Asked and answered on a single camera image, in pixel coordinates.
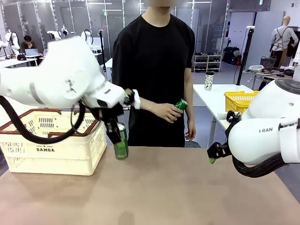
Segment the yellow plastic crate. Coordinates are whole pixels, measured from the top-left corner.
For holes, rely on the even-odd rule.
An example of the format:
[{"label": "yellow plastic crate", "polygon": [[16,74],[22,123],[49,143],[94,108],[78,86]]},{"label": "yellow plastic crate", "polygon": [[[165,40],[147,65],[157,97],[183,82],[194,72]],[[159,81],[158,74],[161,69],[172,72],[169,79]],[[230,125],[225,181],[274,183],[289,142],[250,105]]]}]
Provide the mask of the yellow plastic crate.
[{"label": "yellow plastic crate", "polygon": [[254,93],[245,93],[244,91],[225,92],[226,112],[231,110],[244,113],[258,93],[259,91],[254,91]]},{"label": "yellow plastic crate", "polygon": [[[73,114],[73,124],[78,115]],[[71,128],[70,116],[71,112],[61,110],[34,109],[19,118],[31,133],[50,138]],[[84,134],[73,134],[62,142],[41,145],[26,140],[9,122],[0,127],[0,147],[10,172],[90,176],[107,146],[104,124],[86,112],[78,131]]]}]

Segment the laptop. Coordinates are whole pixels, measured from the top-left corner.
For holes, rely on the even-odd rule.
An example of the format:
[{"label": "laptop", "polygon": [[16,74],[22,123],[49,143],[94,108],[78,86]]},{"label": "laptop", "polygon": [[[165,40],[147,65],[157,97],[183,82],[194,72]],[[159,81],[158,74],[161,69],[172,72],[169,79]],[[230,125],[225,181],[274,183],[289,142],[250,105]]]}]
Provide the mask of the laptop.
[{"label": "laptop", "polygon": [[39,56],[37,48],[25,49],[25,54],[26,56]]}]

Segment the green can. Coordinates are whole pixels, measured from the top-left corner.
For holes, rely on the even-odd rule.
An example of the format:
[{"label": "green can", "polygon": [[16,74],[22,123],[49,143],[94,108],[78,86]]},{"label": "green can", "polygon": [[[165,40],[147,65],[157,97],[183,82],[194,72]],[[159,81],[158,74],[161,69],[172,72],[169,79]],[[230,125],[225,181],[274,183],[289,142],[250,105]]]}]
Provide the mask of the green can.
[{"label": "green can", "polygon": [[123,160],[128,157],[127,132],[126,132],[126,126],[123,123],[118,123],[118,128],[120,130],[122,141],[113,145],[113,148],[114,148],[114,154],[116,156],[116,159]]},{"label": "green can", "polygon": [[180,100],[180,102],[175,105],[175,107],[180,110],[185,110],[187,108],[187,106],[188,106],[187,102],[183,99]]}]

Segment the man's left hand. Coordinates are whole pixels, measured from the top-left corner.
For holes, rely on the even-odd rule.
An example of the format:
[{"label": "man's left hand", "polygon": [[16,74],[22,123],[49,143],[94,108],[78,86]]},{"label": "man's left hand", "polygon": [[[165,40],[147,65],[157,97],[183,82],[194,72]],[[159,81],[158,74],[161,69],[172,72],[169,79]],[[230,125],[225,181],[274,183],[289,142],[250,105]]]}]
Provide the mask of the man's left hand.
[{"label": "man's left hand", "polygon": [[195,121],[193,121],[193,120],[188,121],[187,126],[188,126],[188,132],[186,133],[186,139],[190,142],[196,136]]}]

